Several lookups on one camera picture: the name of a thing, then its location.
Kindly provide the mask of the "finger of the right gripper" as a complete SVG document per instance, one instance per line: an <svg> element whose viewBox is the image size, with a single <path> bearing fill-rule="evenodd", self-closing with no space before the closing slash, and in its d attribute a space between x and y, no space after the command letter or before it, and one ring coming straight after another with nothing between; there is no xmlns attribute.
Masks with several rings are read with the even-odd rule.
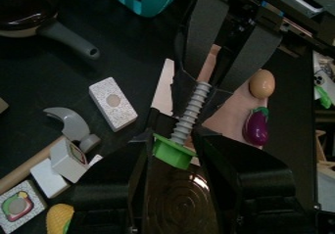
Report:
<svg viewBox="0 0 335 234"><path fill-rule="evenodd" d="M210 77L212 85L199 121L204 122L226 104L235 91L268 62L282 42L282 34L256 25L232 50L224 46Z"/></svg>
<svg viewBox="0 0 335 234"><path fill-rule="evenodd" d="M172 114L182 116L215 43L228 0L192 0L174 40Z"/></svg>

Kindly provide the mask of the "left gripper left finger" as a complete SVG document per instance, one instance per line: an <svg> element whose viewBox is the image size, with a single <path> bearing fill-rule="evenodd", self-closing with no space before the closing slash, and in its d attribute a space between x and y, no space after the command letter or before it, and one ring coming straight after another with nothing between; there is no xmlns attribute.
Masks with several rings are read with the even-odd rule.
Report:
<svg viewBox="0 0 335 234"><path fill-rule="evenodd" d="M144 132L130 142L139 152L128 208L138 234L220 234L208 183L199 165L175 168L154 156L154 134L171 134L176 119L150 109Z"/></svg>

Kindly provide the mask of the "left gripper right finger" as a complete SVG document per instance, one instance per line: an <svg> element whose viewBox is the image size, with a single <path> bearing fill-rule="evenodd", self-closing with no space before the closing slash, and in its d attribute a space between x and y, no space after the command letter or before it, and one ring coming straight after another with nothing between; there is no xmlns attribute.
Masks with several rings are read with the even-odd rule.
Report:
<svg viewBox="0 0 335 234"><path fill-rule="evenodd" d="M206 127L192 142L215 204L220 234L316 234L288 166Z"/></svg>

